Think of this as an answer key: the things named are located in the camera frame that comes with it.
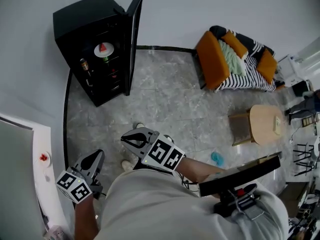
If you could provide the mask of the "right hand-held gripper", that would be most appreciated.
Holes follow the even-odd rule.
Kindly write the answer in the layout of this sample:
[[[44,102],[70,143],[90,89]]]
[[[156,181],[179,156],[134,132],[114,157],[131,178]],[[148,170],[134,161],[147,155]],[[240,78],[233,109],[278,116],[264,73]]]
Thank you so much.
[[[146,152],[146,141],[148,140],[150,145]],[[121,137],[121,144],[141,159],[143,165],[167,172],[175,171],[185,156],[185,152],[166,136],[158,132],[153,134],[153,130],[147,127],[128,131]]]

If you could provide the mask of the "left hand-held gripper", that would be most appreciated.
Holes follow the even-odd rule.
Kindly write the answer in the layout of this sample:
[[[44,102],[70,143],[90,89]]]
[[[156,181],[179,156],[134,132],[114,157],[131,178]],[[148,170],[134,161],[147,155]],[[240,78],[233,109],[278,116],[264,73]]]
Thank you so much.
[[[102,149],[81,156],[74,167],[70,166],[60,174],[55,182],[56,187],[75,204],[81,203],[90,195],[98,200],[103,186],[97,176],[101,172],[104,159],[105,153]]]

